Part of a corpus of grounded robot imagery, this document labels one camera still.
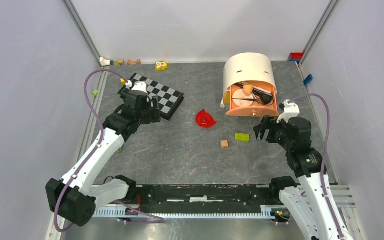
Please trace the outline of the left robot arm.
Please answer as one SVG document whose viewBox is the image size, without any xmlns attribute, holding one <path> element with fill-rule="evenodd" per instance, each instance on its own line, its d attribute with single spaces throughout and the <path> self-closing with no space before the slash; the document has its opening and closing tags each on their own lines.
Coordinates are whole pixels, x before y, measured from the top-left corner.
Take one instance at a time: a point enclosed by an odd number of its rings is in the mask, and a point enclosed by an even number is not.
<svg viewBox="0 0 384 240">
<path fill-rule="evenodd" d="M 137 190 L 126 180 L 115 178 L 94 186 L 98 174 L 111 156 L 138 131 L 141 125 L 160 122 L 158 98 L 149 96 L 147 84 L 136 82 L 127 92 L 124 103 L 108 116 L 97 139 L 60 179 L 51 178 L 45 191 L 50 210 L 79 227 L 87 224 L 96 210 L 116 200 L 133 203 Z"/>
</svg>

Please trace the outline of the green lego brick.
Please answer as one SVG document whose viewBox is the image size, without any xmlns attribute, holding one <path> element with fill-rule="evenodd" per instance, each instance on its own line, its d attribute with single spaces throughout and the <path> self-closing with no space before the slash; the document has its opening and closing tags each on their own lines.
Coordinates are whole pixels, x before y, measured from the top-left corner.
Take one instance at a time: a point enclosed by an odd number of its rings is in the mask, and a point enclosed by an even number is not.
<svg viewBox="0 0 384 240">
<path fill-rule="evenodd" d="M 236 132 L 234 139 L 239 142 L 249 142 L 250 141 L 250 135 L 247 133 L 239 133 Z"/>
</svg>

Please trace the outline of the red blue blocks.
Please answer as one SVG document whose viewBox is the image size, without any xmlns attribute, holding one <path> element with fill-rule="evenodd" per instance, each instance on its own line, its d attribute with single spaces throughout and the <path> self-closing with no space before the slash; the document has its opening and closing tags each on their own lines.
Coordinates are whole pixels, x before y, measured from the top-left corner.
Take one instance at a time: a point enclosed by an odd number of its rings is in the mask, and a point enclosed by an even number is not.
<svg viewBox="0 0 384 240">
<path fill-rule="evenodd" d="M 302 52 L 291 52 L 288 56 L 289 62 L 300 62 L 304 54 Z"/>
</svg>

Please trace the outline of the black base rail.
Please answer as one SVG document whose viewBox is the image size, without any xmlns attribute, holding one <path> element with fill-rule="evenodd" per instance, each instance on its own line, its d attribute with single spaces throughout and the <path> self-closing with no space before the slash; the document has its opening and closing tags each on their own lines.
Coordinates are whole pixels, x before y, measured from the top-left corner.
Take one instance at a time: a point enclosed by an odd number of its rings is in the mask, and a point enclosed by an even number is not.
<svg viewBox="0 0 384 240">
<path fill-rule="evenodd" d="M 144 184 L 123 202 L 148 214 L 257 214 L 282 206 L 267 184 Z"/>
</svg>

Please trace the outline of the black makeup brush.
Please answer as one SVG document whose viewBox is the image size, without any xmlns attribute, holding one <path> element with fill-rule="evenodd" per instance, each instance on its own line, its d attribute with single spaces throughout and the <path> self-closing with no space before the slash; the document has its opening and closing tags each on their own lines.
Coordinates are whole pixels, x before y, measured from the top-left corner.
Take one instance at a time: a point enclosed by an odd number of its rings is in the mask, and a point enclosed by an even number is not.
<svg viewBox="0 0 384 240">
<path fill-rule="evenodd" d="M 234 86 L 238 87 L 237 90 L 243 89 L 243 83 L 235 83 Z M 274 96 L 272 93 L 266 94 L 265 92 L 255 91 L 253 89 L 252 94 L 254 97 L 253 103 L 257 103 L 260 105 L 270 105 L 272 104 L 272 101 L 274 99 Z"/>
</svg>

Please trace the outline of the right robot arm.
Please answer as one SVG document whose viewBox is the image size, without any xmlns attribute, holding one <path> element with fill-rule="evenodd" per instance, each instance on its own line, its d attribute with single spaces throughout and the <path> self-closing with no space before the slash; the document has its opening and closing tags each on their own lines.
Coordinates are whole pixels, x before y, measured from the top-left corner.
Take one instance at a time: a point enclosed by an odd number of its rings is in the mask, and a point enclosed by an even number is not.
<svg viewBox="0 0 384 240">
<path fill-rule="evenodd" d="M 323 157 L 312 147 L 311 122 L 299 117 L 299 106 L 291 100 L 281 103 L 280 109 L 278 117 L 264 116 L 253 130 L 257 140 L 266 137 L 285 150 L 299 183 L 289 176 L 272 179 L 269 199 L 285 205 L 307 240 L 353 239 L 333 198 Z"/>
</svg>

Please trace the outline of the orange makeup sponge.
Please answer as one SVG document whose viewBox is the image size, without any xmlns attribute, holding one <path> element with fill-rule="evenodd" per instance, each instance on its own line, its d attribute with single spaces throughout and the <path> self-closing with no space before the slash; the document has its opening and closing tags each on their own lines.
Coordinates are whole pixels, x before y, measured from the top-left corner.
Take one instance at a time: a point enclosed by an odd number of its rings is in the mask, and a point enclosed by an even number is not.
<svg viewBox="0 0 384 240">
<path fill-rule="evenodd" d="M 254 90 L 254 86 L 250 83 L 243 83 L 243 93 L 249 97 L 250 95 L 252 95 L 253 93 L 253 90 Z"/>
</svg>

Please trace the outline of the red plastic arch toy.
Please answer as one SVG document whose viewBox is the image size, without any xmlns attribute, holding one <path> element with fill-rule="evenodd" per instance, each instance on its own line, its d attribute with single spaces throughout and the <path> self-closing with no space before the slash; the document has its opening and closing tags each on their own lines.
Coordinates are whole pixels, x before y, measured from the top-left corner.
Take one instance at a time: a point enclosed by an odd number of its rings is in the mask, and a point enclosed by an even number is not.
<svg viewBox="0 0 384 240">
<path fill-rule="evenodd" d="M 202 128 L 210 128 L 217 122 L 205 109 L 196 114 L 195 122 Z"/>
</svg>

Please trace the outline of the yellow toy block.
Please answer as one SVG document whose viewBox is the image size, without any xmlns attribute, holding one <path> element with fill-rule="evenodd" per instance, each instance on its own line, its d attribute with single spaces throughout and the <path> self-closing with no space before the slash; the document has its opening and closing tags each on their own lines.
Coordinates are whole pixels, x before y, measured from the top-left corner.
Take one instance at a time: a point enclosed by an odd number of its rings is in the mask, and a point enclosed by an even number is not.
<svg viewBox="0 0 384 240">
<path fill-rule="evenodd" d="M 168 68 L 168 63 L 166 61 L 158 61 L 155 63 L 156 71 L 164 71 Z"/>
</svg>

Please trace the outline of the small wooden block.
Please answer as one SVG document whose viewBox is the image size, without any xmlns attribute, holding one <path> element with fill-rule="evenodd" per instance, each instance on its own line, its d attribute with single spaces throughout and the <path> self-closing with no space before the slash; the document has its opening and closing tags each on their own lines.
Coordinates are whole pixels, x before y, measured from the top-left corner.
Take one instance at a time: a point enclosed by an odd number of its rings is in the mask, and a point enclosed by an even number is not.
<svg viewBox="0 0 384 240">
<path fill-rule="evenodd" d="M 125 64 L 125 60 L 122 59 L 122 58 L 118 59 L 117 62 L 118 62 L 119 65 L 124 65 Z"/>
</svg>

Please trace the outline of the black white chessboard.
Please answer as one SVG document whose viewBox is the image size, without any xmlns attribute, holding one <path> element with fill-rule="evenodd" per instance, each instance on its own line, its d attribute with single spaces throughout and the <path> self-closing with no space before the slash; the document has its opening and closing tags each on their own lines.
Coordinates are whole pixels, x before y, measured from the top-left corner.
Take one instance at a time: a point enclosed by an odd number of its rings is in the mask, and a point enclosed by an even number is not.
<svg viewBox="0 0 384 240">
<path fill-rule="evenodd" d="M 134 73 L 129 81 L 133 85 L 136 82 L 145 82 L 148 95 L 150 97 L 157 96 L 160 116 L 164 120 L 170 121 L 184 100 L 182 92 L 137 73 Z"/>
</svg>

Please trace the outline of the wooden arch block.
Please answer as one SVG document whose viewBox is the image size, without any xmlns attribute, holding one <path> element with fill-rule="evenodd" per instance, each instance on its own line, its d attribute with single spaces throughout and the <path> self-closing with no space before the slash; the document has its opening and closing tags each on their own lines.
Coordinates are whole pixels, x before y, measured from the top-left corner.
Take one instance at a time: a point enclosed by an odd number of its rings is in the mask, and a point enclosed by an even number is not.
<svg viewBox="0 0 384 240">
<path fill-rule="evenodd" d="M 126 63 L 127 63 L 128 65 L 140 65 L 142 62 L 141 62 L 140 59 L 137 59 L 137 60 L 130 60 L 130 59 L 128 59 L 128 60 L 126 61 Z"/>
</svg>

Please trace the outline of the round pink powder compact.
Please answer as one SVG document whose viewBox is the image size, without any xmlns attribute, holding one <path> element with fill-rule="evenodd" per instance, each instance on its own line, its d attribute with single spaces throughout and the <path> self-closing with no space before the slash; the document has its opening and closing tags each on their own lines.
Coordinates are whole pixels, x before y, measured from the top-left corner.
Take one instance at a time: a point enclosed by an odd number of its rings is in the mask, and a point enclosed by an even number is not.
<svg viewBox="0 0 384 240">
<path fill-rule="evenodd" d="M 232 102 L 237 107 L 248 107 L 254 103 L 254 96 L 253 94 L 246 96 L 243 92 L 243 89 L 238 89 L 232 95 Z"/>
</svg>

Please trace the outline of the white corner bracket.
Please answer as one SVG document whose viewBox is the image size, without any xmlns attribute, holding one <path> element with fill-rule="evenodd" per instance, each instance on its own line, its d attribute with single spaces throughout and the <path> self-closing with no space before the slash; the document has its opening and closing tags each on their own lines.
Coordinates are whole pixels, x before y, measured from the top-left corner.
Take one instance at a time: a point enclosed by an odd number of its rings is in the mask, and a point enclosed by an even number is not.
<svg viewBox="0 0 384 240">
<path fill-rule="evenodd" d="M 104 57 L 101 56 L 99 58 L 99 63 L 101 65 L 101 67 L 108 67 L 112 64 L 112 61 L 109 59 L 105 59 Z"/>
</svg>

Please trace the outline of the round drawer organizer box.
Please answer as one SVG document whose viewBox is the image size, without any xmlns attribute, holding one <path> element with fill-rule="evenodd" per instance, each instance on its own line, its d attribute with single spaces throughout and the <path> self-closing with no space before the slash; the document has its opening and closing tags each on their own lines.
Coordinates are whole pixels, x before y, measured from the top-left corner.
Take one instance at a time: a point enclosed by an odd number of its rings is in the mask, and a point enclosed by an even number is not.
<svg viewBox="0 0 384 240">
<path fill-rule="evenodd" d="M 223 69 L 221 108 L 233 117 L 277 117 L 277 87 L 271 60 L 245 52 L 227 60 Z"/>
</svg>

